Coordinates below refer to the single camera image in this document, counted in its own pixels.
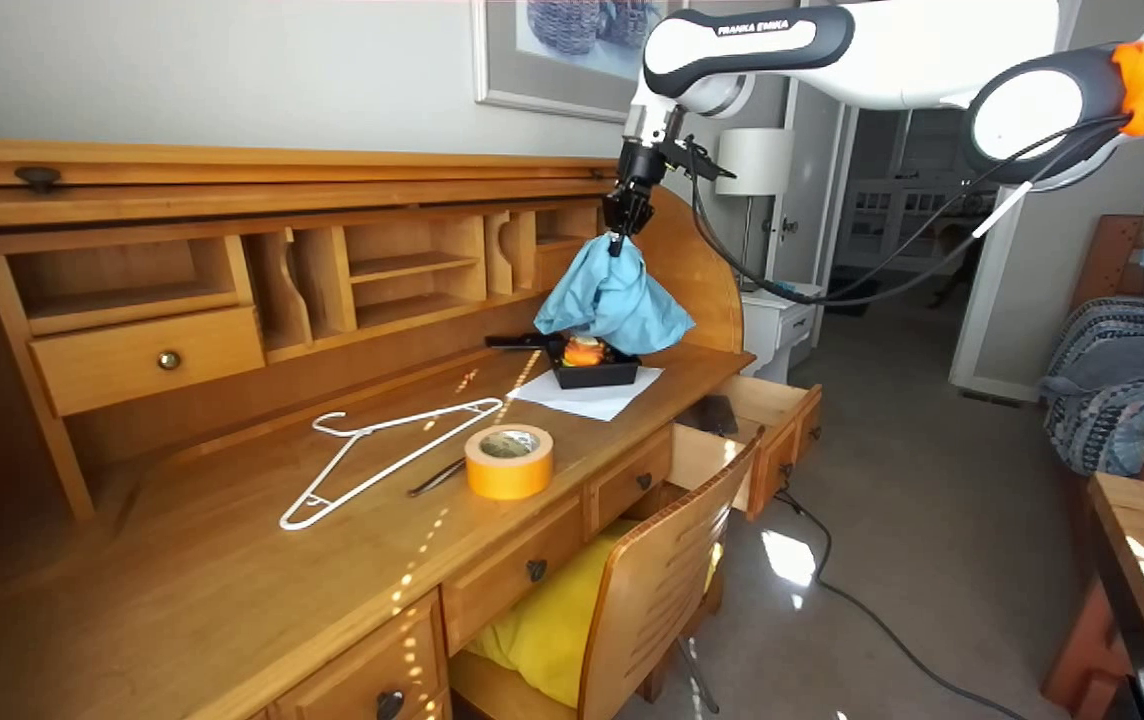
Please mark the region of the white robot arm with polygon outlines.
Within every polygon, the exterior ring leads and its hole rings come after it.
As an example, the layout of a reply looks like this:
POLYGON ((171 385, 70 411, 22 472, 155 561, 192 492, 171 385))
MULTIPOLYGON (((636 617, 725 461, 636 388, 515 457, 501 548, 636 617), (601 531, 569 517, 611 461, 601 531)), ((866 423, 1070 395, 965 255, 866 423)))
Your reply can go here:
POLYGON ((670 13, 644 41, 605 219, 636 235, 670 168, 719 177, 679 116, 736 112, 760 77, 856 108, 961 108, 961 154, 1015 193, 1064 189, 1144 138, 1144 35, 1060 47, 1060 0, 877 0, 710 16, 670 13))

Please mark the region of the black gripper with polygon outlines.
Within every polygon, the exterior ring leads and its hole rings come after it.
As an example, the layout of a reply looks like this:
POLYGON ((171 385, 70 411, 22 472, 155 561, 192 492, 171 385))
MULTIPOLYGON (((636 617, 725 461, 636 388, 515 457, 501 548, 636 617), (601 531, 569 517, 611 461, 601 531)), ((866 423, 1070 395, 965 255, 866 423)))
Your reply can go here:
POLYGON ((683 135, 679 123, 683 112, 671 108, 656 145, 629 138, 621 146, 615 182, 605 194, 605 227, 611 235, 609 252, 621 252, 621 243, 651 219, 651 189, 665 180, 670 168, 679 168, 691 180, 725 177, 713 151, 695 135, 683 135))

